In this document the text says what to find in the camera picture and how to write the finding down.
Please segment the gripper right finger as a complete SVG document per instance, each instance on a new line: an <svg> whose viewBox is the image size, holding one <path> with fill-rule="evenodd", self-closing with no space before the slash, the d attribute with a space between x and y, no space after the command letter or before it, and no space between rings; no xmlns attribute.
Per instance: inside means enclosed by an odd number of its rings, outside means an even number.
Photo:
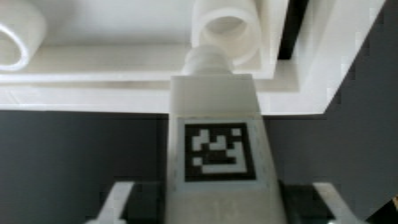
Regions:
<svg viewBox="0 0 398 224"><path fill-rule="evenodd" d="M288 224L368 224L348 207L329 182L279 183Z"/></svg>

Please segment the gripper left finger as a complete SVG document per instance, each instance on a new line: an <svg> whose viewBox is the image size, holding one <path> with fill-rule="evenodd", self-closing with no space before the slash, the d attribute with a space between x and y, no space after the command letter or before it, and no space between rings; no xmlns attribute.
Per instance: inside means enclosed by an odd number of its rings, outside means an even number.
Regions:
<svg viewBox="0 0 398 224"><path fill-rule="evenodd" d="M83 224L162 224L160 183L117 181L98 215Z"/></svg>

